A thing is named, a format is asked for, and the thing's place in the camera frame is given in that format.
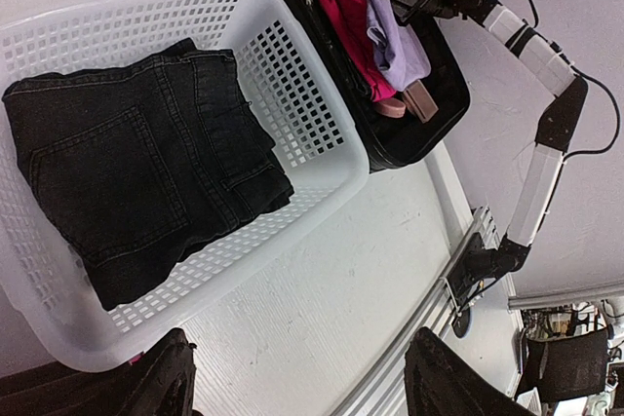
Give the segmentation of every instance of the jeans back pocket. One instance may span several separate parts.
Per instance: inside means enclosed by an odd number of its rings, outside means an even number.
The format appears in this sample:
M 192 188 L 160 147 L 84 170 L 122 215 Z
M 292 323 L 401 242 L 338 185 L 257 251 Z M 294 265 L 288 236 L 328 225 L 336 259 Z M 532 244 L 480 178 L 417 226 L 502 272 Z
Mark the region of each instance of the jeans back pocket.
M 46 216 L 94 267 L 188 224 L 175 182 L 136 107 L 34 151 L 29 174 Z
M 231 190 L 273 168 L 275 142 L 241 92 L 233 56 L 196 57 L 192 64 L 199 119 L 223 173 L 221 185 Z

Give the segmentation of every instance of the basket grid openings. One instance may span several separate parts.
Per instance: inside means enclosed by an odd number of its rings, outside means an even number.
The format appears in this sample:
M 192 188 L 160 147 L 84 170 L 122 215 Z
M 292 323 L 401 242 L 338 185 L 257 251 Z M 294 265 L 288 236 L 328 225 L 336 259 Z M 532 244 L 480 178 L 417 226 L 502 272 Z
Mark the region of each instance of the basket grid openings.
M 41 235 L 35 227 L 27 200 L 29 194 L 24 192 L 23 182 L 18 181 L 21 176 L 15 168 L 15 158 L 12 160 L 6 156 L 12 152 L 4 142 L 0 145 L 5 155 L 0 158 L 0 179 L 3 180 L 0 216 L 19 261 L 27 272 L 28 280 L 44 307 L 52 311 L 60 301 L 59 292 L 66 290 L 65 281 L 56 262 L 46 253 Z
M 278 20 L 236 54 L 248 98 L 295 168 L 343 143 L 333 116 Z
M 7 34 L 0 57 L 15 82 L 52 71 L 129 65 L 187 37 L 198 49 L 215 49 L 238 1 L 161 0 L 76 15 Z
M 194 253 L 178 263 L 163 284 L 133 304 L 118 306 L 109 316 L 122 333 L 140 326 L 271 239 L 334 190 L 297 190 L 289 205 Z

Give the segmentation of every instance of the white plastic laundry basket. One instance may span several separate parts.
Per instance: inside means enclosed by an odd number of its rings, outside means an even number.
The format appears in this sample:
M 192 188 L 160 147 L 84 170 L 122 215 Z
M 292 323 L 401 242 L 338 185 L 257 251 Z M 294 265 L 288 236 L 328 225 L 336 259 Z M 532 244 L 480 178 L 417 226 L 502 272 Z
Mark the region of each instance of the white plastic laundry basket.
M 18 170 L 1 106 L 0 283 L 48 351 L 76 369 L 103 371 L 149 349 L 305 236 L 369 173 L 344 101 L 282 0 L 97 0 L 12 22 L 0 27 L 0 95 L 24 77 L 124 66 L 186 37 L 199 49 L 234 50 L 241 88 L 295 194 L 178 264 L 134 304 L 101 308 Z

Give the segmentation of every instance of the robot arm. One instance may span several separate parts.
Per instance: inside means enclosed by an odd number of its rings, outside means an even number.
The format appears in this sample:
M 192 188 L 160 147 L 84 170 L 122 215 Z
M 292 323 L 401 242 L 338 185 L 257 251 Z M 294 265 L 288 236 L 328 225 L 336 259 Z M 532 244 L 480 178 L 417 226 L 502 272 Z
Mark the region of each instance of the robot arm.
M 548 42 L 498 0 L 391 2 L 401 24 L 418 14 L 444 19 L 463 15 L 472 19 L 516 56 L 554 97 L 540 118 L 525 185 L 499 249 L 467 251 L 458 264 L 458 272 L 450 275 L 451 288 L 461 301 L 477 282 L 499 279 L 525 264 L 561 175 L 588 85 L 575 73 L 556 43 Z

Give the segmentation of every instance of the jeans seam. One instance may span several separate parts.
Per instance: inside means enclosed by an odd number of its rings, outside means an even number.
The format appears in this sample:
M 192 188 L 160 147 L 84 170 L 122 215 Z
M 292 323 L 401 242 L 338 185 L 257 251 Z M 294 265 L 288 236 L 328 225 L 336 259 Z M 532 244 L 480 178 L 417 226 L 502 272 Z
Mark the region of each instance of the jeans seam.
M 201 113 L 201 108 L 200 108 L 201 106 L 199 104 L 199 70 L 197 69 L 197 64 L 194 61 L 191 61 L 191 65 L 193 66 L 193 75 L 194 75 L 193 87 L 194 87 L 194 92 L 195 92 L 195 96 L 194 96 L 195 103 L 193 107 L 195 108 L 195 113 L 197 114 L 197 120 L 200 123 L 202 131 L 204 131 L 204 137 L 206 138 L 206 140 L 208 141 L 208 144 L 211 147 L 211 150 L 214 155 L 214 159 L 216 160 L 216 163 L 221 169 L 221 172 L 225 175 L 226 178 L 231 178 L 231 175 L 225 170 L 225 167 L 223 166 L 220 158 L 218 157 L 218 152 L 216 151 L 216 147 L 215 147 L 215 144 L 213 143 L 213 139 L 211 138 L 211 135 L 208 132 L 208 129 L 206 129 L 206 123 L 204 122 L 204 119 L 202 118 L 202 113 Z M 222 183 L 222 181 L 220 181 L 220 183 L 223 186 L 223 188 L 229 192 L 229 189 Z M 248 215 L 254 216 L 254 211 L 252 210 L 252 207 L 250 207 L 250 204 L 247 202 L 247 200 L 245 200 L 245 198 L 239 192 L 235 192 L 235 195 L 238 198 L 238 200 L 243 204 L 243 206 L 247 209 Z
M 167 109 L 167 112 L 174 122 L 175 129 L 177 130 L 177 133 L 182 140 L 182 143 L 186 150 L 188 160 L 193 167 L 195 174 L 200 180 L 200 185 L 207 193 L 209 198 L 211 200 L 214 200 L 221 208 L 219 214 L 223 218 L 223 221 L 225 222 L 227 227 L 230 230 L 234 229 L 240 221 L 232 208 L 227 204 L 227 202 L 218 192 L 215 184 L 213 183 L 212 179 L 207 174 L 205 168 L 201 163 L 201 160 L 199 158 L 199 152 L 197 151 L 197 146 L 195 145 L 193 137 L 190 134 L 179 113 L 179 107 L 177 105 L 176 97 L 174 95 L 174 90 L 165 70 L 162 67 L 154 67 L 153 71 L 154 75 L 156 76 L 156 82 L 158 83 L 161 89 L 161 93 L 163 94 L 163 99 L 165 101 L 165 107 Z
M 243 101 L 242 106 L 249 106 L 250 103 L 248 101 Z M 252 124 L 250 122 L 251 118 L 246 111 L 249 111 L 250 113 L 252 112 L 251 109 L 245 109 L 244 107 L 242 107 L 241 109 L 241 113 L 243 114 L 243 119 L 245 121 L 245 128 L 247 129 L 247 132 L 249 133 L 252 141 L 253 141 L 253 145 L 255 145 L 255 148 L 257 149 L 257 151 L 261 154 L 264 155 L 266 152 L 262 149 L 262 147 L 260 146 L 260 143 L 257 141 L 257 139 L 255 138 L 254 135 L 254 129 L 252 129 Z
M 182 197 L 177 190 L 172 175 L 167 169 L 164 158 L 158 151 L 158 146 L 154 142 L 154 135 L 138 110 L 136 111 L 136 118 L 131 121 L 131 125 L 148 148 L 147 153 L 152 160 L 152 166 L 158 174 L 158 181 L 161 184 L 161 188 L 169 199 L 169 207 L 173 211 L 172 214 L 177 218 L 188 219 L 188 213 L 182 202 Z
M 110 79 L 110 80 L 106 80 L 105 77 L 101 77 L 100 80 L 87 80 L 87 76 L 84 77 L 80 77 L 82 79 L 84 79 L 84 83 L 73 83 L 73 84 L 67 84 L 67 85 L 61 85 L 61 86 L 56 86 L 56 87 L 44 87 L 44 88 L 34 88 L 34 89 L 27 89 L 27 90 L 17 90 L 15 92 L 9 92 L 8 94 L 5 95 L 5 97 L 8 96 L 13 96 L 13 95 L 23 95 L 23 94 L 27 94 L 27 93 L 38 93 L 38 92 L 50 92 L 50 91 L 54 91 L 54 90 L 72 90 L 74 88 L 83 88 L 83 87 L 90 87 L 93 85 L 114 85 L 117 83 L 124 83 L 127 82 L 129 80 L 132 80 L 133 78 L 135 78 L 138 75 L 141 75 L 142 73 L 145 72 L 149 72 L 152 69 L 156 68 L 157 66 L 160 65 L 176 65 L 179 64 L 181 62 L 193 62 L 193 59 L 195 57 L 222 57 L 226 60 L 230 60 L 230 56 L 222 51 L 198 51 L 200 53 L 204 53 L 204 54 L 198 54 L 195 55 L 193 57 L 168 57 L 169 60 L 177 60 L 177 61 L 167 61 L 164 57 L 146 57 L 144 60 L 148 60 L 148 63 L 146 63 L 145 65 L 141 66 L 138 70 L 132 72 L 130 75 L 127 75 L 123 78 L 118 78 L 118 79 Z M 33 84 L 33 83 L 41 83 L 41 84 L 45 84 L 48 80 L 62 80 L 61 78 L 55 78 L 55 79 L 37 79 L 37 77 L 33 77 L 33 78 L 29 78 L 28 79 L 28 83 Z
M 237 185 L 240 185 L 243 182 L 247 182 L 248 180 L 253 179 L 257 175 L 262 174 L 266 170 L 271 170 L 271 169 L 273 169 L 273 164 L 267 160 L 267 162 L 264 165 L 258 166 L 257 168 L 254 168 L 253 170 L 246 172 L 245 175 L 241 176 L 240 178 L 230 177 L 229 179 L 222 179 L 221 185 L 223 185 L 225 190 L 232 190 Z
M 72 148 L 73 146 L 76 146 L 79 143 L 89 141 L 91 137 L 95 137 L 99 134 L 102 134 L 106 131 L 109 131 L 110 129 L 113 129 L 125 123 L 129 123 L 131 125 L 131 127 L 136 133 L 136 136 L 147 147 L 147 150 L 148 150 L 147 153 L 150 156 L 150 160 L 152 161 L 152 166 L 154 167 L 154 169 L 157 171 L 157 174 L 158 174 L 157 179 L 159 183 L 161 184 L 161 188 L 163 189 L 163 191 L 165 192 L 168 198 L 168 202 L 169 202 L 168 208 L 170 208 L 173 211 L 172 212 L 173 219 L 171 221 L 168 221 L 167 223 L 163 224 L 159 228 L 154 229 L 147 234 L 144 234 L 143 236 L 141 236 L 140 241 L 127 243 L 123 245 L 110 246 L 110 247 L 106 247 L 97 251 L 93 251 L 92 249 L 86 248 L 82 243 L 78 242 L 73 236 L 67 234 L 67 232 L 65 232 L 64 229 L 60 228 L 59 223 L 55 222 L 54 216 L 50 216 L 46 214 L 46 216 L 50 218 L 50 220 L 55 224 L 55 226 L 57 226 L 57 229 L 60 231 L 63 237 L 66 238 L 73 245 L 75 245 L 80 250 L 79 253 L 85 259 L 85 261 L 94 267 L 103 266 L 106 263 L 108 263 L 108 261 L 112 260 L 113 258 L 116 258 L 120 255 L 131 253 L 132 250 L 138 250 L 138 249 L 145 248 L 146 246 L 150 246 L 160 241 L 161 239 L 165 238 L 166 236 L 170 235 L 172 232 L 176 231 L 177 229 L 180 229 L 188 225 L 187 213 L 184 209 L 184 206 L 181 204 L 181 199 L 179 198 L 179 193 L 177 192 L 175 185 L 174 187 L 169 187 L 169 189 L 173 188 L 175 190 L 175 195 L 177 196 L 177 200 L 173 198 L 171 190 L 167 190 L 167 187 L 164 185 L 165 181 L 162 179 L 163 174 L 158 168 L 159 165 L 155 164 L 154 156 L 150 154 L 149 147 L 150 145 L 153 145 L 153 141 L 151 142 L 147 141 L 146 138 L 149 137 L 149 135 L 146 135 L 144 132 L 142 132 L 144 131 L 144 129 L 140 127 L 140 124 L 143 123 L 145 125 L 145 122 L 142 121 L 141 118 L 142 116 L 136 107 L 127 109 L 123 111 L 120 115 L 107 120 L 106 122 L 96 126 L 95 128 L 87 129 L 83 132 L 80 132 L 78 135 L 74 135 L 65 140 L 55 142 L 52 145 L 49 145 L 40 150 L 35 150 L 32 153 L 32 156 L 30 159 L 29 185 L 32 187 L 32 191 L 33 191 L 33 194 L 35 195 L 35 198 L 39 200 L 39 184 L 37 183 L 37 181 L 39 178 L 38 175 L 39 175 L 42 158 L 44 156 L 53 155 L 55 153 L 58 153 L 59 151 Z M 170 177 L 170 180 L 167 183 L 167 185 L 170 185 L 171 183 L 170 174 L 169 174 L 169 177 Z M 98 259 L 102 257 L 110 257 L 110 258 L 106 258 L 104 261 L 97 261 Z

